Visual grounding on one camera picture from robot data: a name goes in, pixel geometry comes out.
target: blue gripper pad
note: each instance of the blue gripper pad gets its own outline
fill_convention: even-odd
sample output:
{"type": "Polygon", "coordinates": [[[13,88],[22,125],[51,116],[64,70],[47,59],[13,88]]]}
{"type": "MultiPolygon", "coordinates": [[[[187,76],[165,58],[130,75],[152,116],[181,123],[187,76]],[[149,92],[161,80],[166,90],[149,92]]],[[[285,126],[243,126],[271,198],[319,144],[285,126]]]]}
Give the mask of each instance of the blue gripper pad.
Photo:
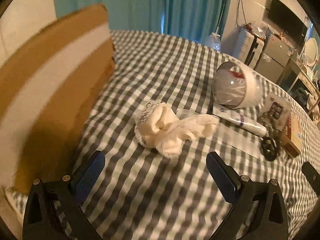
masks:
{"type": "Polygon", "coordinates": [[[206,164],[225,201],[236,204],[241,186],[239,175],[231,166],[226,165],[216,152],[208,153],[206,164]]]}
{"type": "Polygon", "coordinates": [[[95,151],[88,162],[80,165],[73,173],[70,189],[78,204],[82,204],[87,199],[104,168],[105,162],[104,154],[95,151]]]}

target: gray and white gingham sheet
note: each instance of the gray and white gingham sheet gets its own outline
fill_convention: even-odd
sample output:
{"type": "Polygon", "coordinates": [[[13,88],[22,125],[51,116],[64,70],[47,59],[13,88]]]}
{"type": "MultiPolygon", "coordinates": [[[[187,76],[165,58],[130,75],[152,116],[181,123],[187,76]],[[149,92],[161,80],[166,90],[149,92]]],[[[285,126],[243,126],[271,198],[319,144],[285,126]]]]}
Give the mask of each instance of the gray and white gingham sheet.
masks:
{"type": "MultiPolygon", "coordinates": [[[[178,159],[166,159],[134,137],[137,114],[150,99],[168,102],[175,112],[184,108],[212,113],[213,75],[221,63],[235,59],[158,33],[113,31],[112,38],[116,69],[85,124],[76,163],[80,165],[96,149],[105,153],[105,168],[82,206],[102,238],[208,239],[231,207],[206,169],[205,158],[211,151],[239,175],[279,181],[292,238],[317,200],[301,165],[309,161],[320,171],[320,133],[303,109],[257,74],[263,88],[261,104],[238,111],[256,120],[269,91],[287,97],[302,124],[300,156],[290,159],[282,154],[267,162],[212,137],[186,141],[178,159]]],[[[257,140],[228,122],[223,124],[257,140]]]]}

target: water bottle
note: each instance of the water bottle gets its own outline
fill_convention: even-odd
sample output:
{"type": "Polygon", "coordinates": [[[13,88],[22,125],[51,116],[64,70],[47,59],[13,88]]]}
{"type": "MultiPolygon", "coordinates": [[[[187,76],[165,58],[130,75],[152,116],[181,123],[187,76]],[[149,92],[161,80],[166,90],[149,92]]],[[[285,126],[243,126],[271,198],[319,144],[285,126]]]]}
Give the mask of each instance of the water bottle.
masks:
{"type": "Polygon", "coordinates": [[[220,35],[217,33],[211,33],[204,40],[204,44],[210,48],[213,48],[216,51],[220,51],[221,50],[220,35]]]}

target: brown box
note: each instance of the brown box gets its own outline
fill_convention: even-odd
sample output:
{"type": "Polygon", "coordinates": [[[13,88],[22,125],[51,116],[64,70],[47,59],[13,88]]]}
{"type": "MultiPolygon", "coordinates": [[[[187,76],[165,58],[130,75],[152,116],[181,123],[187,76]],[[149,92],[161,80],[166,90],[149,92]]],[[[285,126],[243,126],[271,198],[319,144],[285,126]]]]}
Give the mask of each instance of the brown box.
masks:
{"type": "Polygon", "coordinates": [[[0,69],[0,184],[28,194],[34,179],[71,172],[84,122],[114,69],[103,5],[47,26],[0,69]]]}
{"type": "Polygon", "coordinates": [[[281,135],[281,145],[290,157],[297,157],[301,153],[301,123],[292,112],[281,135]]]}

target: purple label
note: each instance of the purple label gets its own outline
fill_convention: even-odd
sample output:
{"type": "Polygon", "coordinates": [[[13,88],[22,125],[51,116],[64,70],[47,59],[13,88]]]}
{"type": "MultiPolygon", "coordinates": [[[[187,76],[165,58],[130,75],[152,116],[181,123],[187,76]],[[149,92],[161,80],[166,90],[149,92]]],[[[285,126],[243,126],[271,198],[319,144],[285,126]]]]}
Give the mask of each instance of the purple label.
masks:
{"type": "Polygon", "coordinates": [[[240,126],[243,126],[243,122],[244,122],[244,116],[241,114],[240,115],[240,126]]]}

